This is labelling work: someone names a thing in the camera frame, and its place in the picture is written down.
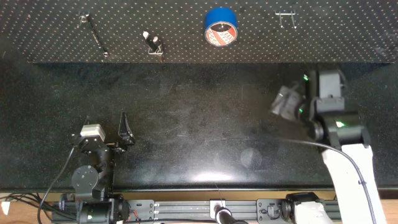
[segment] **green led light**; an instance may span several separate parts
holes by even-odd
[[[337,125],[337,128],[341,128],[341,127],[345,126],[345,124],[340,121],[336,121],[336,125]]]

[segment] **pegboard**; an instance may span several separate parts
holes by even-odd
[[[204,38],[204,18],[216,7],[233,10],[238,39],[228,47]],[[164,62],[395,62],[398,1],[107,1],[3,0],[1,35],[30,62],[158,62],[142,32],[158,35]],[[91,20],[110,56],[78,14]],[[274,11],[294,10],[289,16]]]

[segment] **blue tape roll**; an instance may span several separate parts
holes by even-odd
[[[211,10],[205,17],[205,37],[214,46],[223,47],[234,42],[238,36],[235,13],[227,8]]]

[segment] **wooden floor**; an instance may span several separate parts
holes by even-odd
[[[226,200],[256,200],[257,198],[284,198],[283,195],[292,192],[222,192],[223,198]],[[206,200],[209,198],[215,198],[219,196],[218,192],[169,192],[168,194],[160,194],[158,192],[153,193],[127,193],[125,194],[126,199],[154,199],[154,200]],[[320,198],[332,199],[331,192],[318,192],[317,195]],[[52,194],[50,198],[59,198],[59,194]],[[387,218],[387,223],[398,223],[398,200],[382,200],[382,206],[384,213]],[[43,224],[50,223],[47,217],[42,212],[41,221]],[[11,224],[11,223],[22,223],[22,224],[33,224],[37,223],[37,208],[26,205],[22,202],[11,202],[9,207],[8,215],[3,214],[0,211],[0,223]]]

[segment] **black tabletop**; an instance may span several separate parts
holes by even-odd
[[[329,189],[330,175],[300,125],[269,112],[281,85],[308,65],[27,64],[3,59],[0,190],[44,191],[59,173],[86,115],[117,135],[127,113],[136,145],[116,156],[115,189]],[[398,66],[341,64],[347,101],[371,134],[379,187],[398,187]],[[55,191],[69,191],[74,154]]]

